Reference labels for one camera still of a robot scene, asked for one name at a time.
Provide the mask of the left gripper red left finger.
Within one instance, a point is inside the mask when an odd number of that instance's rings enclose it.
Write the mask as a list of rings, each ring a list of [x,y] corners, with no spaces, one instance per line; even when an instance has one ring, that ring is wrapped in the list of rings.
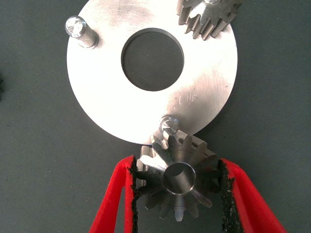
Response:
[[[111,175],[103,201],[91,225],[91,233],[113,233],[116,226],[117,213],[124,190],[124,232],[138,231],[138,212],[136,192],[136,159],[128,156],[119,161]]]

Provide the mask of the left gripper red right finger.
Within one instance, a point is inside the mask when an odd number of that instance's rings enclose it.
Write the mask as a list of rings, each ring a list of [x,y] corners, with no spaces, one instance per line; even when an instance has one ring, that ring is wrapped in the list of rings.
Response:
[[[224,233],[285,233],[245,171],[237,164],[219,160]]]

